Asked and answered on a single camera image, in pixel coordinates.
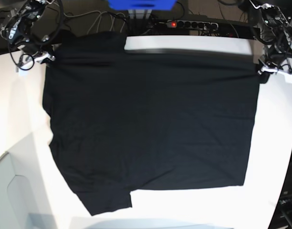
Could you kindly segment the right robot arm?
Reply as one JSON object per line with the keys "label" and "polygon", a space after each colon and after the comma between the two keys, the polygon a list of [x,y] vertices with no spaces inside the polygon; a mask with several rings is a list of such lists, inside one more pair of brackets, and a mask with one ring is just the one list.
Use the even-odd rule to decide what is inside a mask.
{"label": "right robot arm", "polygon": [[[42,38],[32,33],[34,23],[39,20],[48,5],[58,5],[56,29]],[[35,63],[55,61],[53,41],[60,32],[64,20],[64,7],[60,0],[28,0],[12,13],[0,26],[0,35],[7,42],[10,58],[22,71],[32,69]]]}

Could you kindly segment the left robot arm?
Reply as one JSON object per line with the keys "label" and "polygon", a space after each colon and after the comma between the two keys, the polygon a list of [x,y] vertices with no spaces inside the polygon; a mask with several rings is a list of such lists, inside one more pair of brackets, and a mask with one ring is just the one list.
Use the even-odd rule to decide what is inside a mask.
{"label": "left robot arm", "polygon": [[256,13],[271,35],[260,35],[254,29],[251,16],[250,29],[265,51],[259,58],[259,75],[273,73],[292,76],[292,0],[250,0],[250,12]]}

